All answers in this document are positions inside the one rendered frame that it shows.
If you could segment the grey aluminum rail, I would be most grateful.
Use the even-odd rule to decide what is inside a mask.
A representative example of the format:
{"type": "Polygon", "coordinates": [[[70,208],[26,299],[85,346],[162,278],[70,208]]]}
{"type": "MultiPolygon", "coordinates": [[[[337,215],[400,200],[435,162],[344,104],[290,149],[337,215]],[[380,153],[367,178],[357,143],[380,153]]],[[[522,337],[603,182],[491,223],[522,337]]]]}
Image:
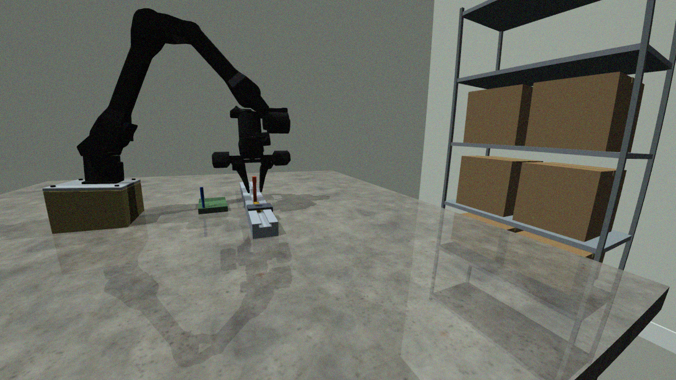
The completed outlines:
{"type": "Polygon", "coordinates": [[[240,182],[240,193],[243,205],[246,209],[247,221],[249,222],[252,239],[279,236],[278,221],[273,214],[272,204],[267,204],[260,190],[256,186],[257,202],[254,204],[253,182],[249,182],[250,193],[247,193],[243,182],[240,182]],[[262,210],[257,213],[257,210],[262,210]]]}

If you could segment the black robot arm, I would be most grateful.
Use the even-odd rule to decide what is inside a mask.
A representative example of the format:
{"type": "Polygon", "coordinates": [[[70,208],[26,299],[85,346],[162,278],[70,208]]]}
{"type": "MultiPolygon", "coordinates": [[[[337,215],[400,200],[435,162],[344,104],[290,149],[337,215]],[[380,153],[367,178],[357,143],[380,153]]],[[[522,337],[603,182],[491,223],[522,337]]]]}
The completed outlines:
{"type": "Polygon", "coordinates": [[[269,133],[289,133],[287,108],[269,108],[260,96],[260,88],[236,68],[213,45],[195,22],[160,14],[151,8],[138,9],[132,20],[131,47],[112,93],[109,106],[92,125],[89,136],[77,145],[83,156],[85,181],[82,184],[117,184],[125,180],[121,150],[134,141],[137,125],[132,123],[132,111],[143,80],[155,55],[165,44],[192,45],[229,86],[239,105],[230,110],[230,118],[238,118],[239,131],[263,129],[253,137],[239,135],[239,152],[258,150],[270,145],[269,133]],[[116,155],[116,156],[115,156],[116,155]]]}

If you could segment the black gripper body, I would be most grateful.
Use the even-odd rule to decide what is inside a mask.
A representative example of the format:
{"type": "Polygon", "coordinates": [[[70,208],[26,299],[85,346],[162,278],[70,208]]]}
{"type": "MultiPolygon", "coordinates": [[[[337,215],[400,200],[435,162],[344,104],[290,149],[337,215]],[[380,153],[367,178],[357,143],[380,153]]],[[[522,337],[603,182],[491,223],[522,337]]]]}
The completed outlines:
{"type": "MultiPolygon", "coordinates": [[[[261,131],[252,128],[241,130],[238,133],[241,134],[241,137],[246,135],[247,138],[253,137],[253,133],[257,132],[260,133],[261,137],[261,131]]],[[[290,162],[290,153],[288,150],[280,150],[274,151],[272,155],[263,155],[262,151],[250,150],[240,154],[240,156],[229,156],[229,151],[213,152],[212,154],[213,168],[227,168],[230,164],[255,162],[274,162],[275,166],[287,165],[290,162]]]]}

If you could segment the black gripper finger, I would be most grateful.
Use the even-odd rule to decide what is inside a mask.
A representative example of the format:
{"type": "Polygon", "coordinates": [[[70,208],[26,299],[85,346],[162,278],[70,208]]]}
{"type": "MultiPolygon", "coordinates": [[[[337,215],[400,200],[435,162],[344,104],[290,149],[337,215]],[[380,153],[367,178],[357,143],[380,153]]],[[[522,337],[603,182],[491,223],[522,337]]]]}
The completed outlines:
{"type": "Polygon", "coordinates": [[[246,187],[247,193],[250,193],[249,182],[247,180],[246,164],[232,164],[232,170],[237,171],[246,187]]]}
{"type": "Polygon", "coordinates": [[[271,169],[272,166],[274,165],[274,162],[262,162],[260,165],[260,192],[262,192],[262,188],[264,185],[264,179],[267,174],[267,170],[271,169]]]}

